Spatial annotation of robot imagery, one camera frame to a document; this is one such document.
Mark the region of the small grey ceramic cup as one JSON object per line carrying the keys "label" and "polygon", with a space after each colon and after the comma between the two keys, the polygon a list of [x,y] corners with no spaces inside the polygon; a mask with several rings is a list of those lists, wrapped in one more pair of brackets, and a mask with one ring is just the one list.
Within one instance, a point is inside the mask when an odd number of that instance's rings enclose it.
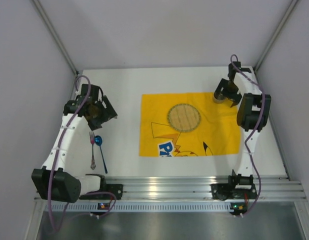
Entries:
{"label": "small grey ceramic cup", "polygon": [[217,93],[217,92],[215,92],[214,94],[213,94],[213,101],[216,103],[216,104],[222,104],[224,101],[225,101],[225,99],[226,99],[226,97],[225,96],[223,96],[222,94],[219,94],[219,93]]}

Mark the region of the blue metal spoon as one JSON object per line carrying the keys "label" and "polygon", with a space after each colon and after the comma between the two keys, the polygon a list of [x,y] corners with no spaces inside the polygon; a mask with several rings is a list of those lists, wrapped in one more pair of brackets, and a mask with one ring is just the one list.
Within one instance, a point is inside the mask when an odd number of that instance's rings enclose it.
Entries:
{"label": "blue metal spoon", "polygon": [[103,163],[103,167],[104,167],[104,172],[105,172],[105,174],[108,174],[108,169],[107,169],[107,165],[106,165],[104,154],[103,154],[103,150],[102,150],[103,139],[102,139],[102,137],[100,135],[96,135],[94,137],[94,142],[99,147],[100,154],[101,154],[101,159],[102,159],[102,163]]}

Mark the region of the pink metal fork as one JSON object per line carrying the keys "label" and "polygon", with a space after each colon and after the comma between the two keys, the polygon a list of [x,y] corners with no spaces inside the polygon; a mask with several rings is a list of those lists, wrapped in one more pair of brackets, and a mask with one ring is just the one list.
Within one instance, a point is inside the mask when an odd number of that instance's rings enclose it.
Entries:
{"label": "pink metal fork", "polygon": [[90,168],[94,170],[96,168],[95,156],[94,156],[94,144],[95,144],[95,135],[92,131],[89,132],[90,144],[91,144],[91,165]]}

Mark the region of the yellow Pikachu cloth placemat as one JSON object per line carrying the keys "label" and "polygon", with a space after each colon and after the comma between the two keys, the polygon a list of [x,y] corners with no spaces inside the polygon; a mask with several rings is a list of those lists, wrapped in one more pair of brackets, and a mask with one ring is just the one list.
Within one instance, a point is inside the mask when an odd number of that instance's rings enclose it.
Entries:
{"label": "yellow Pikachu cloth placemat", "polygon": [[[170,127],[167,114],[177,104],[190,104],[201,115],[191,132]],[[141,98],[141,157],[208,157],[238,154],[241,141],[237,107],[217,104],[211,92],[144,94]]]}

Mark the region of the round woven bamboo plate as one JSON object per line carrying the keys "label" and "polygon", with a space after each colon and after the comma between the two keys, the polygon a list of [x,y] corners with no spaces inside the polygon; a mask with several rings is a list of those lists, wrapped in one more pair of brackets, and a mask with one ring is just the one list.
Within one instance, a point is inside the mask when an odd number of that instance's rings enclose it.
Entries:
{"label": "round woven bamboo plate", "polygon": [[193,105],[179,103],[170,108],[167,121],[174,130],[188,133],[198,128],[201,123],[201,114]]}

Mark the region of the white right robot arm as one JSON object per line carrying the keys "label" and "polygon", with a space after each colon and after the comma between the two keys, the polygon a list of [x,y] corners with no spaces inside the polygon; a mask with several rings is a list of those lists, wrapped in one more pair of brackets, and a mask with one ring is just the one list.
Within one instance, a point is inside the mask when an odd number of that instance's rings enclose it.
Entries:
{"label": "white right robot arm", "polygon": [[251,70],[242,67],[238,60],[228,65],[227,77],[220,80],[213,100],[218,104],[229,100],[232,107],[238,106],[236,123],[241,134],[240,150],[228,181],[234,189],[251,189],[255,171],[253,156],[260,132],[268,122],[272,98],[252,80]]}

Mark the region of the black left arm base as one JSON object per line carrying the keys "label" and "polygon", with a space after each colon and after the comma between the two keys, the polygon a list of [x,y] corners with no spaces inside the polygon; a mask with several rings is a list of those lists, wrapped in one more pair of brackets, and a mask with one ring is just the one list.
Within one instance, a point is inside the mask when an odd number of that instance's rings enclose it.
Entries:
{"label": "black left arm base", "polygon": [[106,184],[105,189],[93,191],[79,197],[80,200],[120,200],[123,196],[123,184]]}

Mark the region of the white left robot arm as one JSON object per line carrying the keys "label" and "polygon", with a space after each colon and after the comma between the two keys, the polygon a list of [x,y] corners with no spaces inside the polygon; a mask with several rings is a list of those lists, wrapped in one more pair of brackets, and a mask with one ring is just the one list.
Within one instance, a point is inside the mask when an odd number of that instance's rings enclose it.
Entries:
{"label": "white left robot arm", "polygon": [[82,84],[80,93],[63,109],[61,127],[46,161],[34,169],[31,179],[40,197],[66,203],[101,196],[107,191],[104,164],[92,156],[96,131],[118,117],[97,85]]}

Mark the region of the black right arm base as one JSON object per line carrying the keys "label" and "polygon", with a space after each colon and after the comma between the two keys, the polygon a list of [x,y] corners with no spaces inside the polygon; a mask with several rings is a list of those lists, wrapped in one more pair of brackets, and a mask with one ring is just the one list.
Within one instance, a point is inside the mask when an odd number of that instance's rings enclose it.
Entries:
{"label": "black right arm base", "polygon": [[228,183],[214,183],[210,185],[212,198],[214,200],[244,200],[255,199],[257,190],[254,184],[252,185],[230,185]]}

